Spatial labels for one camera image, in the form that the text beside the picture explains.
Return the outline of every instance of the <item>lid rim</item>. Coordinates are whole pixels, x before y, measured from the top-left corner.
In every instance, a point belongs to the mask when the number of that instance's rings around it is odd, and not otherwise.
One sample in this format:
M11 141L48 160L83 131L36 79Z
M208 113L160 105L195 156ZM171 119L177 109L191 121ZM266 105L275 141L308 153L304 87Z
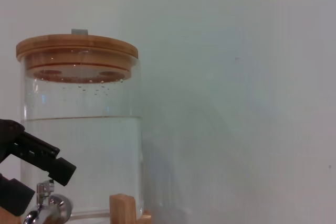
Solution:
M25 39L16 46L16 58L18 61L21 61L23 57L30 54L29 52L57 48L66 49L69 47L119 51L138 59L137 48L125 41L102 36L78 34L52 34Z

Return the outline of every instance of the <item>clear water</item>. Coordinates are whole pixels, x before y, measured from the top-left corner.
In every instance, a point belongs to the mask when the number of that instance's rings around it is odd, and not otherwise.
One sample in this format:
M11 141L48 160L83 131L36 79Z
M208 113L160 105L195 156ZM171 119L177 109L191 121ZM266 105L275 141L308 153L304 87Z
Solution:
M61 151L63 157L77 166L66 187L56 183L55 192L72 200L74 216L109 212L109 196L133 196L137 217L143 210L141 192L140 118L64 118L24 122L27 132ZM35 188L48 178L32 165L22 162L22 182ZM70 223L105 223L104 218L76 220Z

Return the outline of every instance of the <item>bamboo lid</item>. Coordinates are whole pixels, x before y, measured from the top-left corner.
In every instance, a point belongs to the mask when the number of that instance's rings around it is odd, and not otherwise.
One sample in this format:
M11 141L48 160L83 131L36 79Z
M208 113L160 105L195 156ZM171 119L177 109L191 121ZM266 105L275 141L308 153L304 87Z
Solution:
M79 34L52 34L25 39L16 46L16 58L21 61L22 57L36 52L65 48L117 51L138 58L137 48L127 42L108 37Z
M98 83L131 77L138 58L133 45L107 37L55 34L29 38L16 46L25 74L53 82Z

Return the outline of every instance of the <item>wooden stand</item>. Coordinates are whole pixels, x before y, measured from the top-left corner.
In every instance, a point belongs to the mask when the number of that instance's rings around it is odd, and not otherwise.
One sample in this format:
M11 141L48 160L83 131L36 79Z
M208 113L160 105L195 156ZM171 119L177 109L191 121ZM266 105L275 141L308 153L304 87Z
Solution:
M135 199L124 194L110 196L110 223L111 224L151 224L152 216L145 211L137 220ZM11 215L0 208L0 224L20 224L20 217Z
M111 224L151 224L152 216L145 211L137 220L135 199L124 194L110 196L110 223Z

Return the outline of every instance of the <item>metal tap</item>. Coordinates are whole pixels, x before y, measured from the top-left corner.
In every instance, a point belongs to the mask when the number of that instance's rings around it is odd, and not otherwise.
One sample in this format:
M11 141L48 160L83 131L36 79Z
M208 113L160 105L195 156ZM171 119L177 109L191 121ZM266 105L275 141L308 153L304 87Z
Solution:
M51 217L61 218L66 223L71 216L72 203L63 195L54 192L54 180L38 183L36 188L37 205L31 209L23 224L43 224Z

